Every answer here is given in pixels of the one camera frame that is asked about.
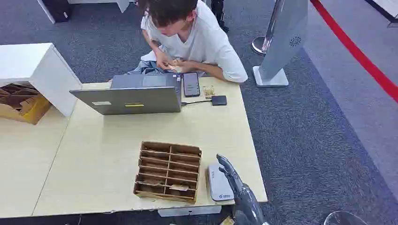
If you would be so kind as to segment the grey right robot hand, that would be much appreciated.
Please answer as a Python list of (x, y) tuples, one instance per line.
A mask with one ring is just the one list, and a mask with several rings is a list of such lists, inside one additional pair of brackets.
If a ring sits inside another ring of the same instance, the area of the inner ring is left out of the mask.
[(235, 206), (233, 218), (237, 225), (267, 225), (262, 209), (253, 191), (245, 184), (232, 163), (224, 156), (217, 154), (221, 164), (219, 171), (224, 173), (234, 194)]

